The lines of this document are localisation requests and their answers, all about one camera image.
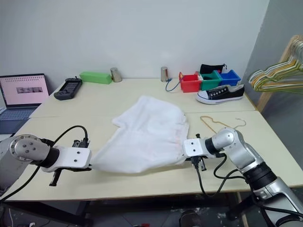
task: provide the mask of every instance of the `silver cup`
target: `silver cup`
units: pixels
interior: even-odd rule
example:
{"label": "silver cup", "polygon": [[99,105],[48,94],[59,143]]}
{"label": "silver cup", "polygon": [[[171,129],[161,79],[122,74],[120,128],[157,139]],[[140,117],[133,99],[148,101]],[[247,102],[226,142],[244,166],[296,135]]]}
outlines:
{"label": "silver cup", "polygon": [[112,74],[112,80],[114,82],[117,83],[117,82],[121,82],[122,81],[121,73],[119,72],[119,70],[116,67],[111,68],[110,72]]}
{"label": "silver cup", "polygon": [[166,66],[161,67],[161,81],[167,82],[169,80],[169,72]]}

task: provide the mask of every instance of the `black bag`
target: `black bag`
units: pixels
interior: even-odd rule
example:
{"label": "black bag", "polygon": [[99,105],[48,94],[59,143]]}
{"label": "black bag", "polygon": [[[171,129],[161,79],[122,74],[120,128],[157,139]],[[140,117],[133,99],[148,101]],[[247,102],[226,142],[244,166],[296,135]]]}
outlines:
{"label": "black bag", "polygon": [[202,64],[201,68],[200,68],[200,73],[209,74],[209,73],[212,73],[214,70],[218,70],[219,73],[221,73],[224,66],[227,69],[227,66],[225,64],[223,64],[223,65],[204,65],[204,64]]}

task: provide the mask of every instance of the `black and white sneaker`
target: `black and white sneaker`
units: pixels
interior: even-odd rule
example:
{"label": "black and white sneaker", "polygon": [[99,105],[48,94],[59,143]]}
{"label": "black and white sneaker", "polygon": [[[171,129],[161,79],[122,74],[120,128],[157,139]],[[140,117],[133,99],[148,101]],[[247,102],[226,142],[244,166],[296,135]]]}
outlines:
{"label": "black and white sneaker", "polygon": [[231,100],[242,99],[244,84],[237,86],[222,85],[207,91],[199,91],[196,100],[205,104],[219,104]]}

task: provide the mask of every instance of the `laptop screen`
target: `laptop screen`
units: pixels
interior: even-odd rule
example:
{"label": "laptop screen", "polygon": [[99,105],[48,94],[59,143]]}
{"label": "laptop screen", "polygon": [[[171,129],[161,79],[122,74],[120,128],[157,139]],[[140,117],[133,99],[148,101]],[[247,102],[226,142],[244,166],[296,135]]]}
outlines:
{"label": "laptop screen", "polygon": [[35,106],[48,98],[44,74],[0,77],[4,101],[9,106]]}

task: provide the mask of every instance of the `light wood tabletop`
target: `light wood tabletop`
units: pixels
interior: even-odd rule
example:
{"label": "light wood tabletop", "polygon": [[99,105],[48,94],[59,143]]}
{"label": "light wood tabletop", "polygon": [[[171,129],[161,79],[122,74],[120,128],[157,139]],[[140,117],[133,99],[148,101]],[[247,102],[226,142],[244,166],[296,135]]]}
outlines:
{"label": "light wood tabletop", "polygon": [[[174,86],[177,80],[170,83]],[[30,117],[120,115],[142,95],[175,104],[185,113],[255,110],[246,95],[237,102],[206,105],[196,101],[196,93],[183,93],[180,86],[166,92],[165,85],[160,79],[124,79],[109,85],[84,82],[73,99],[59,101],[51,94]]]}
{"label": "light wood tabletop", "polygon": [[[201,137],[210,137],[214,133],[200,120],[206,115],[216,121],[221,121],[231,127],[238,127],[247,143],[263,157],[274,173],[291,187],[303,185],[303,171],[290,155],[286,147],[273,132],[258,111],[236,111],[215,113],[187,113],[189,122],[188,138],[194,138],[196,133]],[[91,143],[89,148],[96,153],[114,134],[117,127],[111,123],[115,116],[87,117],[41,117],[30,119],[18,134],[34,134],[40,138],[56,139],[65,129],[79,124],[87,128]],[[223,126],[206,119],[215,131]],[[73,140],[83,138],[81,129],[74,129],[58,142],[59,145],[71,146]],[[205,190],[214,192],[221,180],[213,176],[214,168],[221,162],[220,158],[206,159],[207,170],[201,173]],[[8,190],[10,193],[22,185],[32,174],[36,166],[28,166],[21,177]],[[235,169],[230,160],[220,168],[218,174],[226,175]],[[92,170],[89,172],[71,172],[63,170],[56,187],[48,186],[53,173],[39,170],[34,179],[22,191],[9,200],[14,201],[47,201],[47,200],[100,200],[104,198],[129,198],[139,196],[172,195],[186,193],[201,193],[195,169],[190,162],[180,166],[168,166],[146,171],[141,174],[114,174]],[[222,192],[238,192],[248,190],[248,185],[242,179],[228,180]]]}

